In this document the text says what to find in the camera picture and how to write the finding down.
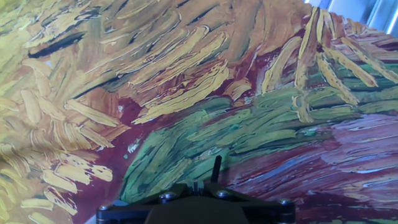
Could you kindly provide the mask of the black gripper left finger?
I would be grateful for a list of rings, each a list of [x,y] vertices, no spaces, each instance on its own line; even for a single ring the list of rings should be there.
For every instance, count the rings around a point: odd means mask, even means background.
[[[161,190],[128,205],[102,205],[96,211],[96,224],[145,223],[157,205],[192,196],[196,189],[196,182],[173,184],[169,189]]]

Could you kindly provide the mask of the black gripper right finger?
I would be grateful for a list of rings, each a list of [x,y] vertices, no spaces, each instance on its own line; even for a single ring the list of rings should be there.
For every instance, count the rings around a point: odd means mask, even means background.
[[[214,207],[223,223],[295,223],[295,203],[289,199],[263,201],[216,182],[197,182],[196,196],[207,199],[205,208]]]

